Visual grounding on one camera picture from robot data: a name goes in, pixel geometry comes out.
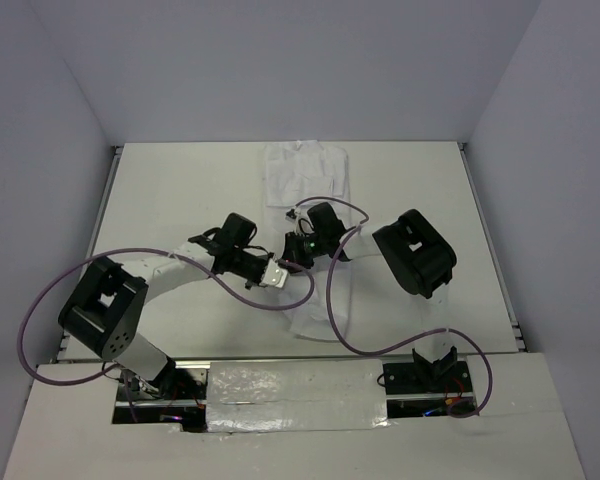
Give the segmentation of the white long sleeve shirt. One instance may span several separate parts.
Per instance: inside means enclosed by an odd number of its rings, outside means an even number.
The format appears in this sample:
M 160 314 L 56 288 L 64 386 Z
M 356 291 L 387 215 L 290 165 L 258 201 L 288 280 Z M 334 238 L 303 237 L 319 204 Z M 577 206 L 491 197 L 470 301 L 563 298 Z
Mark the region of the white long sleeve shirt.
M 323 145 L 316 140 L 274 142 L 264 147 L 264 205 L 265 232 L 273 238 L 273 245 L 281 251 L 284 234 L 291 231 L 309 234 L 315 222 L 308 218 L 310 207 L 328 198 L 350 200 L 348 166 L 345 150 Z M 285 219 L 293 207 L 302 209 L 298 223 Z M 290 332 L 300 338 L 335 342 L 337 340 L 327 315 L 326 279 L 330 258 L 315 259 L 311 268 L 315 290 L 302 306 L 287 310 Z

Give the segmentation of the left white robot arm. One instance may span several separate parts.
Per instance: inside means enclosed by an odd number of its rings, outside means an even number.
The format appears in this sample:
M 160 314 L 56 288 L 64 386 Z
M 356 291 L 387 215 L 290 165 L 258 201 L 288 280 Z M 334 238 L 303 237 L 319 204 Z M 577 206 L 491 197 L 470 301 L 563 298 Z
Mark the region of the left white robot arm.
M 143 307 L 160 295 L 212 275 L 230 273 L 248 288 L 279 287 L 286 274 L 271 254 L 256 255 L 256 225 L 231 213 L 220 227 L 189 238 L 165 256 L 116 263 L 99 258 L 85 270 L 59 314 L 59 324 L 102 360 L 136 374 L 141 388 L 164 398 L 193 381 L 137 332 Z

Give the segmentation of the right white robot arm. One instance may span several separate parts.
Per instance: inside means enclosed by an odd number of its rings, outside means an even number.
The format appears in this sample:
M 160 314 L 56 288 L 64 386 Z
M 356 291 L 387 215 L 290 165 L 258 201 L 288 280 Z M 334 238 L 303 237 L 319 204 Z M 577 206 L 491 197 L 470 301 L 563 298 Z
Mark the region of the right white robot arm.
M 308 221 L 311 230 L 306 233 L 299 226 L 296 231 L 286 233 L 282 259 L 309 269 L 317 258 L 330 258 L 324 287 L 326 316 L 335 337 L 344 348 L 360 356 L 375 357 L 446 332 L 437 328 L 380 350 L 365 351 L 348 343 L 334 315 L 335 270 L 339 264 L 347 265 L 358 258 L 382 256 L 399 286 L 410 295 L 420 296 L 427 301 L 432 300 L 438 289 L 449 284 L 457 264 L 456 254 L 419 211 L 411 209 L 395 222 L 376 229 L 368 226 L 368 215 L 364 215 L 359 224 L 345 227 L 326 198 L 311 207 L 306 217 L 300 215 L 298 208 L 292 209 L 288 215 L 298 224 Z

